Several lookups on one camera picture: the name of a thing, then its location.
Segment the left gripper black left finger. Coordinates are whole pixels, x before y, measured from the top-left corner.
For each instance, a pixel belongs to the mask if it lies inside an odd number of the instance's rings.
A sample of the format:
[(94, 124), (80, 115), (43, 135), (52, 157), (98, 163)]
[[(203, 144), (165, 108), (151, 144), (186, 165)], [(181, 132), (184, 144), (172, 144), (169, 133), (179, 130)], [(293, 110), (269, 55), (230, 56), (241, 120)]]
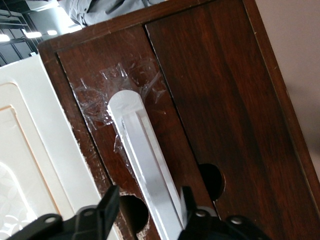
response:
[(98, 205), (81, 208), (63, 220), (55, 213), (38, 217), (10, 240), (106, 240), (120, 211), (119, 187), (112, 185)]

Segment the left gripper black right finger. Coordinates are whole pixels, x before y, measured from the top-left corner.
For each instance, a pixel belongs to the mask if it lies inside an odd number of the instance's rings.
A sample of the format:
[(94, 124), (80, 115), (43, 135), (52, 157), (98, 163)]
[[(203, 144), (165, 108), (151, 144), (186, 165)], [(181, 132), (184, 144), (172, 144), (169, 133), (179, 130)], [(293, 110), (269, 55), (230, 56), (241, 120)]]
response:
[(180, 240), (269, 240), (259, 227), (242, 215), (231, 215), (225, 220), (212, 216), (209, 210), (197, 206), (191, 187), (183, 186), (180, 202), (186, 210), (185, 228)]

